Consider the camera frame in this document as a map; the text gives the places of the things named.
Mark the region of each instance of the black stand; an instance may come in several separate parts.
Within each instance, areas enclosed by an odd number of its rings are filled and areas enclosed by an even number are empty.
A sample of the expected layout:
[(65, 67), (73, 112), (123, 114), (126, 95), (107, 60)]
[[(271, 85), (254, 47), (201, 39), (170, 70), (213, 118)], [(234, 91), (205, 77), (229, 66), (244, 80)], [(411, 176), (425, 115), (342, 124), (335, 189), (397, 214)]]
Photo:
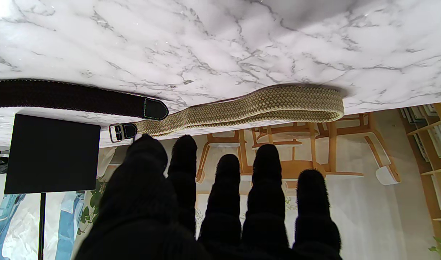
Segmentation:
[(40, 194), (40, 215), (39, 215), (39, 250), (37, 256), (39, 260), (44, 260), (44, 229), (46, 220), (46, 194)]

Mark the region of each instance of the white marble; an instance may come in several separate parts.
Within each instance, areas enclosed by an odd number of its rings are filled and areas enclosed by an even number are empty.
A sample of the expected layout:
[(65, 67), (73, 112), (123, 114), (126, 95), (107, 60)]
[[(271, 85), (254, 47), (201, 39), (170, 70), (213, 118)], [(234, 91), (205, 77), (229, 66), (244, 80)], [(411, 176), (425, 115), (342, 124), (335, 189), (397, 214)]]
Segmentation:
[[(441, 0), (0, 0), (3, 78), (149, 94), (170, 112), (287, 82), (342, 87), (348, 114), (441, 102)], [(19, 110), (0, 109), (0, 145)]]

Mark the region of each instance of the dark brown woven belt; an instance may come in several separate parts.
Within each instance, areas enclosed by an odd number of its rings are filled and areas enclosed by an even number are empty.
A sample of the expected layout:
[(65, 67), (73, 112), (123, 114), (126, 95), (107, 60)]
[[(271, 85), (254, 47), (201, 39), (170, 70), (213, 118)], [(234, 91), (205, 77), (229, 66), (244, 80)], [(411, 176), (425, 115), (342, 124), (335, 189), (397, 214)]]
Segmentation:
[[(0, 79), (0, 107), (45, 107), (163, 120), (167, 106), (157, 99), (74, 83), (42, 79)], [(121, 138), (134, 136), (132, 129)]]

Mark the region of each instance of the metal buckle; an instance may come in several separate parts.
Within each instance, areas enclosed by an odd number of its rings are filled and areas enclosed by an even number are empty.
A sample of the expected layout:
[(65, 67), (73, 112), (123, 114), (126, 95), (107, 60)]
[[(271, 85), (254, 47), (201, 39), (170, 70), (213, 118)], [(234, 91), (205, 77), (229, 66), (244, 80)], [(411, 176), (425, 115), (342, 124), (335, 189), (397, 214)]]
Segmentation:
[(121, 124), (112, 123), (111, 125), (109, 125), (108, 130), (109, 137), (112, 143), (119, 143), (124, 140), (124, 127)]

